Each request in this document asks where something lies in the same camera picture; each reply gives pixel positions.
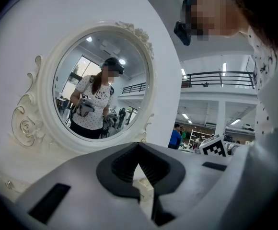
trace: round mirror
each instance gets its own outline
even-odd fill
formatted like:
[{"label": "round mirror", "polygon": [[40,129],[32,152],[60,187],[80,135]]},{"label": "round mirror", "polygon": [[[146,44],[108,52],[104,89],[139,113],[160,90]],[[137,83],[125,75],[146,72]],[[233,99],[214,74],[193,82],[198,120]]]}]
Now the round mirror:
[{"label": "round mirror", "polygon": [[148,91],[147,62],[127,35],[99,31],[76,42],[59,63],[54,104],[80,138],[113,138],[140,115]]}]

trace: fluorescent light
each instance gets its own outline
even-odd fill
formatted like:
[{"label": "fluorescent light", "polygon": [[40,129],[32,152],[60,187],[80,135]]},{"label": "fluorescent light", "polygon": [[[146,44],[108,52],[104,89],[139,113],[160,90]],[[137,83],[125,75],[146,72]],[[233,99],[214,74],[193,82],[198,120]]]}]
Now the fluorescent light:
[{"label": "fluorescent light", "polygon": [[225,71],[226,71],[226,63],[223,64],[223,72],[225,72]]},{"label": "fluorescent light", "polygon": [[120,62],[120,64],[122,64],[122,65],[125,65],[125,63],[126,63],[125,60],[123,60],[123,59],[120,59],[119,62]]},{"label": "fluorescent light", "polygon": [[189,119],[188,116],[185,113],[182,113],[185,119]]},{"label": "fluorescent light", "polygon": [[240,118],[236,119],[234,122],[231,123],[231,125],[237,124],[240,120],[241,120]]}]

